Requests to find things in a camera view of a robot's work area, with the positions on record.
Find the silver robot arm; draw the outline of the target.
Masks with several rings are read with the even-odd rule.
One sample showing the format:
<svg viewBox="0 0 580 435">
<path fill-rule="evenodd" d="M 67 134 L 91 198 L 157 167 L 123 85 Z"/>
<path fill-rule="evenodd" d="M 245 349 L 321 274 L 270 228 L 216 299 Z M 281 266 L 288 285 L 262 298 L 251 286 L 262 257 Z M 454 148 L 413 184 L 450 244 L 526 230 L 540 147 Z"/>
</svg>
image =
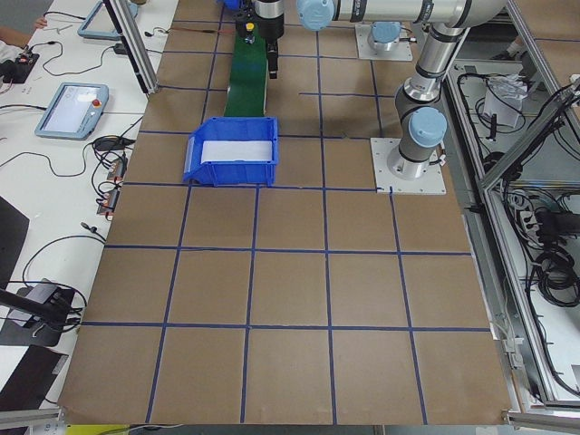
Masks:
<svg viewBox="0 0 580 435">
<path fill-rule="evenodd" d="M 250 1 L 250 9 L 258 22 L 260 35 L 266 40 L 268 54 L 277 55 L 277 41 L 284 34 L 285 5 L 283 1 Z M 340 1 L 298 1 L 296 11 L 302 26 L 311 31 L 323 30 L 338 20 Z M 399 21 L 378 21 L 371 25 L 370 45 L 384 48 L 400 39 Z"/>
<path fill-rule="evenodd" d="M 444 115 L 433 107 L 440 84 L 469 28 L 488 22 L 504 1 L 298 1 L 302 26 L 319 31 L 332 21 L 412 22 L 430 30 L 415 73 L 399 88 L 395 105 L 403 130 L 398 148 L 387 158 L 390 172 L 415 180 L 430 165 L 430 156 L 447 131 Z"/>
</svg>

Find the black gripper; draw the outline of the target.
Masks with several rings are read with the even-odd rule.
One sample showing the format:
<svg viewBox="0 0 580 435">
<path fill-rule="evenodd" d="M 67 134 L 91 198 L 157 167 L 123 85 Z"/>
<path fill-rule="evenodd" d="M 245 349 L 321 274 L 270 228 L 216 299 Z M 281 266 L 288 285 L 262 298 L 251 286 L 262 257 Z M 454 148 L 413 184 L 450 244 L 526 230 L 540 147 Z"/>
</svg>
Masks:
<svg viewBox="0 0 580 435">
<path fill-rule="evenodd" d="M 278 40 L 284 35 L 285 6 L 283 0 L 256 0 L 254 2 L 258 31 L 266 42 L 269 59 L 278 56 Z"/>
</svg>

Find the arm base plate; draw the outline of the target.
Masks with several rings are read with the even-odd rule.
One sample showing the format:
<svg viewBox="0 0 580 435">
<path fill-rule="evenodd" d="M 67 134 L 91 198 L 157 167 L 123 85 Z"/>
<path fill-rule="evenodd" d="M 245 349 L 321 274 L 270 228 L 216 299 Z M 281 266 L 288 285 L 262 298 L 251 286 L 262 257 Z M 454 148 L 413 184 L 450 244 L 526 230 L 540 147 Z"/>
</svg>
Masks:
<svg viewBox="0 0 580 435">
<path fill-rule="evenodd" d="M 416 41 L 401 22 L 357 24 L 358 58 L 362 60 L 410 62 L 411 44 Z"/>
<path fill-rule="evenodd" d="M 424 162 L 410 162 L 399 150 L 398 138 L 371 138 L 376 191 L 394 195 L 447 193 L 437 152 Z"/>
</svg>

